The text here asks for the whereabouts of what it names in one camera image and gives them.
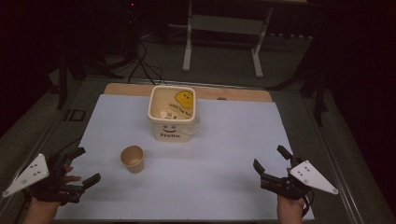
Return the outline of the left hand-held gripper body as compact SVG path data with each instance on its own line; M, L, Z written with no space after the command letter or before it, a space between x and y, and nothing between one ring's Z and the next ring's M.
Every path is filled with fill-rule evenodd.
M71 161L66 161L64 154L53 155L49 159L42 153L25 167L25 169L14 179L10 186L2 193L2 197L6 198L21 190L25 191L27 196L31 196L31 187L38 181L48 177L53 173L60 173L64 167L69 166ZM66 185L64 190L72 194L76 194L79 199L85 192L83 186Z

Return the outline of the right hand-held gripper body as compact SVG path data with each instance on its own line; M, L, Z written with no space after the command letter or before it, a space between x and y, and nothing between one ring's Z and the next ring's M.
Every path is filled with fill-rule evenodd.
M268 175L261 167L261 188L288 199L299 200L310 190L337 195L338 189L308 160L288 157L290 169L285 177Z

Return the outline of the brown paper cup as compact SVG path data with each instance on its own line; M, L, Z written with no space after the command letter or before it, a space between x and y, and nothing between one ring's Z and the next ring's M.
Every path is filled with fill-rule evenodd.
M120 160L132 174L138 174L144 169L144 151L139 146L125 148L120 154Z

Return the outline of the person's left hand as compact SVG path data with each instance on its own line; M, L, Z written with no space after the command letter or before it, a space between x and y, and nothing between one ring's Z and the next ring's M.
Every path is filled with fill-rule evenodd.
M73 168L66 166L56 174L50 174L48 177L38 181L31 187L31 196L40 202L59 203L78 203L79 197L69 191L64 190L69 182L76 182L81 179L80 176L67 175Z

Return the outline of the person's right hand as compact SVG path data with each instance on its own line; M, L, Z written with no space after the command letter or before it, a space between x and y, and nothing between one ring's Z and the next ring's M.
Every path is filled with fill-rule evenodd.
M277 218L280 224L303 224L304 200L277 196Z

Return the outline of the white table mat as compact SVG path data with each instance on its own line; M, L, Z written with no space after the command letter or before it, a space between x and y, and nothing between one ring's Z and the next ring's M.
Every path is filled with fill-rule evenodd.
M82 177L100 174L60 220L259 221L276 218L276 196L263 190L253 168L283 176L277 152L289 144L276 104L202 100L201 121L186 143L154 139L149 98L99 97L73 162ZM130 173L120 160L130 146L144 151L144 169Z

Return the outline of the black tripod stand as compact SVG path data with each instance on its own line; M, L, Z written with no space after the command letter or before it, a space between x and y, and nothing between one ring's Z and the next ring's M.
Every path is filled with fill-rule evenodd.
M269 91L279 91L303 81L304 84L299 90L300 95L304 98L311 97L313 93L316 95L314 118L318 126L322 126L321 113L324 108L325 81L328 74L328 66L323 51L323 44L325 43L325 35L317 32L298 64L294 75L275 86L266 87Z
M59 49L58 83L53 84L50 93L58 95L58 109L62 109L68 98L68 76L76 80L83 80L86 76L84 63L100 71L103 66L84 55L81 51L68 46Z

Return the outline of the white metal stand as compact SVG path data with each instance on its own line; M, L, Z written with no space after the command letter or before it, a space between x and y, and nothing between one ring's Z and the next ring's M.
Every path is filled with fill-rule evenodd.
M274 9L269 7L265 13L265 18L263 21L202 15L195 14L193 12L193 0L189 0L187 17L187 42L182 70L184 72L189 72L191 70L193 30L221 32L226 34L256 35L258 37L258 42L256 46L251 49L251 58L256 78L263 78L260 51L273 12Z

